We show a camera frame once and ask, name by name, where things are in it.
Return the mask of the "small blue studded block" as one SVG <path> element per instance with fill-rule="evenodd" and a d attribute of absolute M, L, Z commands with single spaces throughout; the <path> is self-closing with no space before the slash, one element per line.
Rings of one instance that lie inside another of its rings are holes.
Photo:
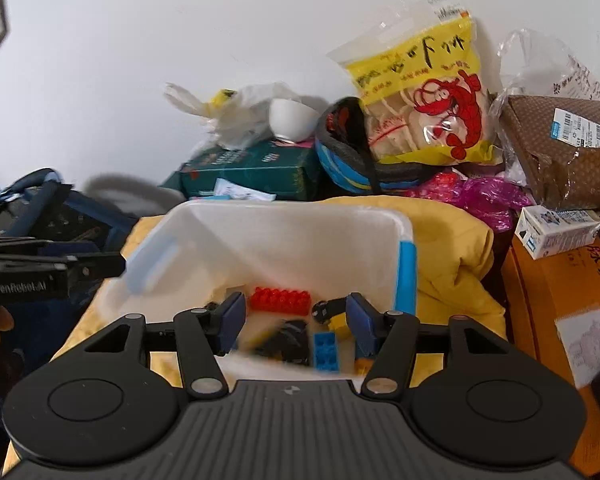
<path fill-rule="evenodd" d="M 339 373 L 338 341 L 334 332 L 319 332 L 313 335 L 312 363 L 321 372 Z"/>

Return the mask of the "black toy car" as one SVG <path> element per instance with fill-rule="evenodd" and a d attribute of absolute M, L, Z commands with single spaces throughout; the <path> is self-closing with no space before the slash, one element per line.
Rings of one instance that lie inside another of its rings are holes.
<path fill-rule="evenodd" d="M 261 358 L 309 366 L 311 356 L 308 324 L 300 318 L 284 321 L 264 341 L 257 344 L 253 352 Z"/>

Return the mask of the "red studded block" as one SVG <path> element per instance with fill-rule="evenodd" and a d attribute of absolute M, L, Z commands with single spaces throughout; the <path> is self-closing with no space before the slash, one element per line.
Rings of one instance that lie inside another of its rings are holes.
<path fill-rule="evenodd" d="M 307 316 L 312 308 L 311 295 L 306 290 L 257 287 L 249 297 L 253 311 Z"/>

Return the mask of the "translucent white plastic bin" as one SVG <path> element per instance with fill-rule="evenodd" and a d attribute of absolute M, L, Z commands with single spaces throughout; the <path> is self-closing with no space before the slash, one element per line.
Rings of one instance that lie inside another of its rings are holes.
<path fill-rule="evenodd" d="M 331 203 L 201 200 L 172 209 L 99 292 L 106 323 L 183 310 L 258 287 L 305 290 L 313 302 L 362 294 L 378 311 L 414 313 L 413 228 L 400 212 Z"/>

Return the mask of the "white wipe packet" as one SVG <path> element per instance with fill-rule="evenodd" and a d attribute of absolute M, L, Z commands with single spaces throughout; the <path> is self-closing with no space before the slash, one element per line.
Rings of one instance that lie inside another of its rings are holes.
<path fill-rule="evenodd" d="M 223 200 L 255 200 L 256 202 L 274 202 L 276 199 L 275 194 L 246 188 L 222 178 L 216 179 L 213 196 Z"/>

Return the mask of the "magenta plastic bag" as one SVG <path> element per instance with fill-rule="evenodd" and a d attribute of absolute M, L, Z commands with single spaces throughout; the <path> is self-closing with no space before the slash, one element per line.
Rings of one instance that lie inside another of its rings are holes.
<path fill-rule="evenodd" d="M 403 195 L 463 209 L 497 233 L 512 230 L 518 212 L 533 205 L 533 200 L 516 184 L 493 176 L 465 177 L 456 170 L 438 172 Z"/>

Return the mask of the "small white carton box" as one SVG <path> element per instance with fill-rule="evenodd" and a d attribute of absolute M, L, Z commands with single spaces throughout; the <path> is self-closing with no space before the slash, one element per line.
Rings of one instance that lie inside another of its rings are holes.
<path fill-rule="evenodd" d="M 515 235 L 533 260 L 591 245 L 600 217 L 589 210 L 554 211 L 541 205 L 521 209 Z"/>

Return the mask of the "dark green tissue pack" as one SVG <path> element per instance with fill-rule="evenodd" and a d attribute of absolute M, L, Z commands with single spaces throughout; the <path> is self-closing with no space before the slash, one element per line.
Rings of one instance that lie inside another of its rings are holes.
<path fill-rule="evenodd" d="M 316 199 L 322 173 L 314 148 L 266 141 L 243 151 L 209 148 L 184 162 L 162 186 L 186 198 L 210 196 L 216 180 L 224 179 L 278 200 L 306 202 Z"/>

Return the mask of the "white plastic bag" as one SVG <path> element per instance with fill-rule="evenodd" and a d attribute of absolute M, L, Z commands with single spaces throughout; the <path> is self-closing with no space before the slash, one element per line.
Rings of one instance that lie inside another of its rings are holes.
<path fill-rule="evenodd" d="M 166 84 L 163 95 L 181 112 L 202 119 L 214 142 L 231 151 L 251 148 L 272 136 L 268 113 L 274 100 L 301 102 L 283 82 L 222 89 L 208 102 L 177 84 Z"/>

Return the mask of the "white ceramic bowl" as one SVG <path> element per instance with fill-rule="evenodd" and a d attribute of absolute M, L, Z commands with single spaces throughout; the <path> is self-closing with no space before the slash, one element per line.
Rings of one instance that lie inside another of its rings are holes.
<path fill-rule="evenodd" d="M 320 114 L 299 101 L 274 99 L 268 109 L 268 125 L 277 140 L 300 143 L 309 139 Z"/>

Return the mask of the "brown paper parcel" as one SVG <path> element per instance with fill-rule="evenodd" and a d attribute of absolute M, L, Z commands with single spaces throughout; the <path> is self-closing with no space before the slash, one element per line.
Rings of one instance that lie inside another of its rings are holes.
<path fill-rule="evenodd" d="M 600 125 L 600 101 L 556 96 L 510 96 L 498 125 L 513 145 L 538 204 L 554 210 L 600 209 L 600 148 L 554 139 L 558 110 Z"/>

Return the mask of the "shrimp cracker snack bag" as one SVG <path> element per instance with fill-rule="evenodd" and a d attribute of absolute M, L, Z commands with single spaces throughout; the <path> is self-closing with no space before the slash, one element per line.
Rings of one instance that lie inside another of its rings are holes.
<path fill-rule="evenodd" d="M 417 0 L 329 52 L 358 92 L 374 159 L 496 164 L 476 39 L 463 0 Z"/>

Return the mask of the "clear plastic bag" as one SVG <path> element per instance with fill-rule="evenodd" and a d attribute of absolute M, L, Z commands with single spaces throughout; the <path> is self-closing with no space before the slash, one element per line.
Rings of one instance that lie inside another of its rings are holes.
<path fill-rule="evenodd" d="M 570 47 L 533 29 L 511 32 L 498 47 L 502 91 L 509 96 L 557 96 L 600 101 L 600 82 Z"/>

